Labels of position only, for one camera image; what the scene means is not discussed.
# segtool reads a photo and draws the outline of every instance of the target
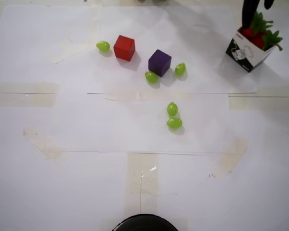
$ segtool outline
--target tape strip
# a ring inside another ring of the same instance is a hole
[[[229,151],[220,158],[217,164],[211,170],[209,177],[225,177],[232,172],[232,170],[239,163],[248,146],[248,141],[244,138],[236,138],[233,144],[229,147],[232,150],[237,149],[236,154],[229,154]]]
[[[135,91],[106,94],[108,100],[128,101],[128,100],[191,100],[193,95],[186,92],[173,92],[166,90],[156,91]]]
[[[53,83],[0,83],[0,93],[56,94],[58,89]]]
[[[128,154],[124,218],[140,213],[142,154]]]
[[[140,211],[158,212],[158,154],[142,154]]]
[[[289,98],[229,97],[231,110],[289,111]]]
[[[53,57],[52,63],[58,64],[63,60],[89,48],[95,48],[96,43],[99,41],[100,26],[101,26],[101,15],[102,15],[102,5],[99,7],[92,7],[92,25],[91,25],[91,35],[88,41],[83,44],[73,44],[70,40],[65,39],[61,42],[63,53]]]
[[[236,93],[228,94],[228,97],[288,97],[289,86],[283,87],[266,87],[258,89],[257,93]]]
[[[0,107],[53,107],[55,99],[53,94],[0,93]]]
[[[35,128],[25,128],[23,135],[30,140],[33,146],[44,154],[47,159],[58,159],[62,155],[62,150],[56,147],[51,139],[47,138]]]

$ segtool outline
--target green grape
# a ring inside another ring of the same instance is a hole
[[[167,112],[168,115],[175,116],[178,113],[178,106],[174,102],[171,102],[167,107]]]
[[[182,76],[182,75],[184,75],[185,70],[186,70],[185,63],[181,63],[181,64],[179,64],[179,65],[176,66],[176,68],[175,68],[175,74],[176,74],[177,76]]]
[[[156,83],[158,81],[157,74],[153,73],[152,71],[147,71],[144,75],[149,83]]]
[[[103,51],[103,52],[109,51],[109,49],[110,49],[109,43],[108,43],[108,42],[105,42],[105,41],[98,42],[98,43],[96,44],[96,47],[97,47],[100,51]]]
[[[172,128],[172,129],[178,129],[182,126],[182,120],[179,118],[172,118],[170,120],[167,121],[167,125],[168,127]]]

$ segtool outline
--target white surface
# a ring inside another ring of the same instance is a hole
[[[255,92],[255,76],[237,68],[225,55],[235,30],[227,7],[104,7],[101,40],[113,45],[118,35],[133,38],[137,53],[130,63],[95,55],[89,92],[151,89],[144,73],[156,49],[172,56],[171,69],[161,78],[159,89]],[[182,62],[187,76],[177,78],[173,71]]]
[[[8,120],[7,127],[16,124],[19,135],[26,128],[36,128],[63,151],[235,153],[235,149],[228,150],[234,133],[225,95],[177,100],[183,127],[176,131],[166,125],[169,103],[121,102],[84,94],[58,97],[53,109],[0,109],[0,118]]]
[[[0,82],[62,83],[55,65],[89,42],[98,8],[9,6],[0,20]]]
[[[132,196],[127,160],[118,153],[46,160],[24,137],[0,134],[0,230],[113,229]],[[139,213],[137,198],[129,215]]]
[[[250,143],[232,173],[209,177],[215,156],[159,155],[157,190],[142,184],[143,212],[178,228],[187,220],[188,230],[289,231],[289,113],[238,111],[233,119]]]

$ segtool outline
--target white table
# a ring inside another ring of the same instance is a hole
[[[15,4],[101,9],[153,3],[0,0],[0,16]],[[240,24],[240,1],[179,4],[230,5]],[[289,10],[289,0],[274,6]],[[43,153],[35,148],[34,133],[40,140],[47,134],[34,128],[20,133],[7,107],[0,120],[0,230],[109,231],[128,216],[152,213],[180,231],[289,231],[289,86],[228,99],[235,155],[65,152],[55,144],[57,152]]]

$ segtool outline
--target red strawberry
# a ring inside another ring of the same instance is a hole
[[[241,33],[244,37],[246,37],[247,39],[252,38],[252,37],[255,36],[255,35],[254,35],[254,31],[253,31],[253,29],[252,29],[251,27],[248,28],[248,29],[241,28],[240,33]]]
[[[241,28],[240,33],[248,40],[251,40],[259,33],[267,31],[267,28],[270,28],[272,26],[268,25],[268,23],[271,24],[273,23],[273,21],[265,21],[263,19],[263,14],[256,12],[251,22],[251,26],[247,29]]]
[[[260,49],[263,49],[264,47],[264,41],[262,39],[262,36],[257,36],[254,37],[250,40],[254,45],[256,45],[257,47],[259,47]]]

